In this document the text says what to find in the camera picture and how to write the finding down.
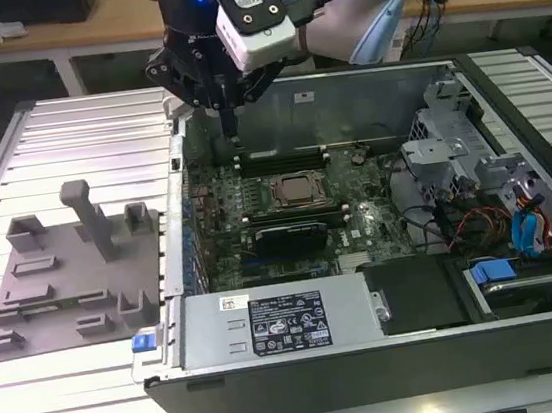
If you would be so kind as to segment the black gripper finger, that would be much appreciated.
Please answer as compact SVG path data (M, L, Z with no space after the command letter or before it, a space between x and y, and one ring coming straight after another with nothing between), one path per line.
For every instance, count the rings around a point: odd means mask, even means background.
M283 62L270 63L249 73L237 73L235 77L225 82L224 91L231 139L236 139L238 136L237 108L257 101L283 68Z
M178 54L160 49L146 66L146 75L192 108L210 109L219 116L221 129L231 139L226 99L204 53L194 46Z

